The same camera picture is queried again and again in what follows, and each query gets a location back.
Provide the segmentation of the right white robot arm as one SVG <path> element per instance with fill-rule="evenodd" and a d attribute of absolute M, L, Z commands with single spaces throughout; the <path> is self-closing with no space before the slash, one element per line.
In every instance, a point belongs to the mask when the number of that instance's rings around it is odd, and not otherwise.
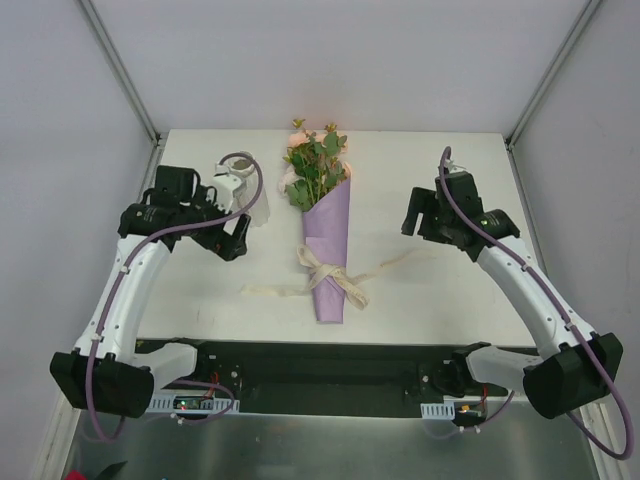
<path fill-rule="evenodd" d="M 500 287 L 536 348 L 522 354 L 477 342 L 457 349 L 435 371 L 436 388 L 461 397 L 496 385 L 525 394 L 547 419 L 609 395 L 623 353 L 618 338 L 598 334 L 569 307 L 508 214 L 484 209 L 471 174 L 447 172 L 435 185 L 413 188 L 402 234 L 466 253 Z"/>

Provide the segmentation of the purple wrapping paper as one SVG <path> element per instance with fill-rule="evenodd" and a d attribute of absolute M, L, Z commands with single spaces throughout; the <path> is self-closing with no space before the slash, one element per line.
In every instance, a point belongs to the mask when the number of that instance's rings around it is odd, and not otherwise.
<path fill-rule="evenodd" d="M 321 265 L 347 264 L 350 188 L 348 178 L 303 214 L 304 244 Z M 318 323 L 343 323 L 346 294 L 331 276 L 313 288 L 312 296 Z"/>

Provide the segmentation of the pink flowers with green leaves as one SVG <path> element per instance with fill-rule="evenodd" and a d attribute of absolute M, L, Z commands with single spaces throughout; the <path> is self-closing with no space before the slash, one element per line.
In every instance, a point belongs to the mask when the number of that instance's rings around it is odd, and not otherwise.
<path fill-rule="evenodd" d="M 294 132 L 289 135 L 283 156 L 287 168 L 279 181 L 281 193 L 302 212 L 310 211 L 352 175 L 343 159 L 348 136 L 335 123 L 319 131 L 307 128 L 305 122 L 302 118 L 292 120 Z"/>

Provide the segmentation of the cream printed ribbon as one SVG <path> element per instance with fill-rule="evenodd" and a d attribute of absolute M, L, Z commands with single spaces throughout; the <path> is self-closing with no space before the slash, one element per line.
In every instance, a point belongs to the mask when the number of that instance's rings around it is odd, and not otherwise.
<path fill-rule="evenodd" d="M 427 249 L 412 249 L 386 260 L 373 270 L 356 276 L 349 276 L 343 266 L 320 262 L 306 245 L 297 247 L 299 263 L 307 267 L 310 280 L 306 286 L 298 288 L 293 286 L 265 286 L 245 285 L 241 289 L 244 295 L 273 296 L 273 297 L 297 297 L 311 294 L 322 281 L 331 279 L 338 288 L 343 291 L 347 300 L 358 310 L 364 310 L 370 302 L 369 296 L 360 288 L 360 284 L 380 276 L 383 272 L 401 264 L 409 259 L 433 259 L 434 255 Z"/>

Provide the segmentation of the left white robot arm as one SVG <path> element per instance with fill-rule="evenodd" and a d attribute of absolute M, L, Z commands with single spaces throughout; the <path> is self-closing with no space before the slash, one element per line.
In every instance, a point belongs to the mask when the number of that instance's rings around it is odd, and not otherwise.
<path fill-rule="evenodd" d="M 225 261 L 247 251 L 249 215 L 233 208 L 244 180 L 220 166 L 210 184 L 191 168 L 159 166 L 141 202 L 121 215 L 116 256 L 87 327 L 69 353 L 57 352 L 50 372 L 75 408 L 140 417 L 153 394 L 176 380 L 204 387 L 210 363 L 186 343 L 146 354 L 136 340 L 153 284 L 184 237 Z"/>

